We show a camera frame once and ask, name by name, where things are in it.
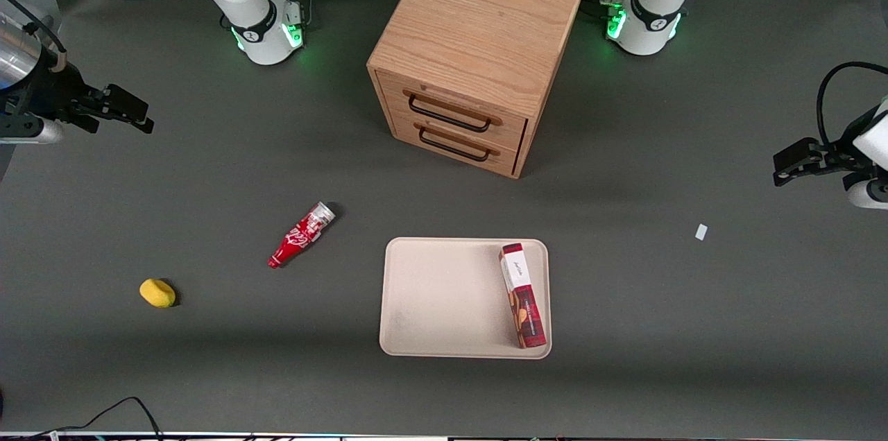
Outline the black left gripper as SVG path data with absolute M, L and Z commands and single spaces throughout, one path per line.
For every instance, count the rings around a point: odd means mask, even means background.
M 776 187 L 806 176 L 829 173 L 860 173 L 876 178 L 876 164 L 857 149 L 853 142 L 874 123 L 878 107 L 857 116 L 844 129 L 840 138 L 828 144 L 828 148 L 813 137 L 804 137 L 774 155 L 773 182 Z

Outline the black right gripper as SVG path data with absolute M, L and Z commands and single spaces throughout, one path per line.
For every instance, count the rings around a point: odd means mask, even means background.
M 73 66 L 57 73 L 38 68 L 2 88 L 2 135 L 58 137 L 63 124 L 95 134 L 99 119 L 119 121 L 152 134 L 155 122 L 147 118 L 147 110 L 146 102 L 123 87 L 89 86 Z

